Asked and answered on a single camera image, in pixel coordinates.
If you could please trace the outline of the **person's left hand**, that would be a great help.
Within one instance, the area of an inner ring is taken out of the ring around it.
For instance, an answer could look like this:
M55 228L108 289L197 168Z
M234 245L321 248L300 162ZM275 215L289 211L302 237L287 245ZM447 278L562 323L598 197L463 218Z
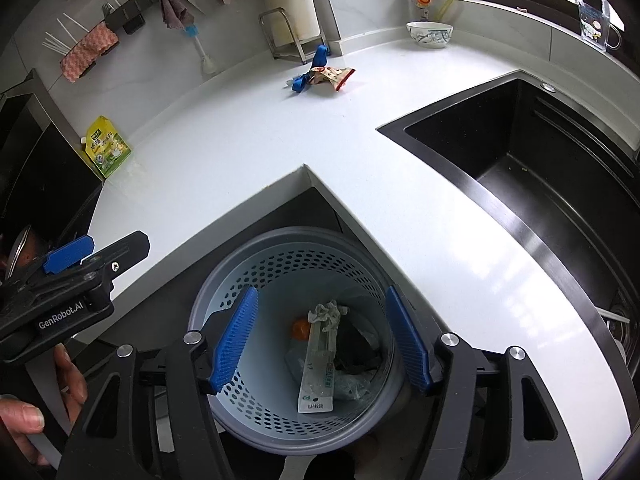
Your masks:
M88 399L85 377L73 363L64 344L57 344L53 357L58 376L58 386L70 423L73 425ZM28 437L41 434L44 428L44 417L35 405L5 396L1 399L1 419L6 425L13 441L31 464L45 467L49 461L32 445Z

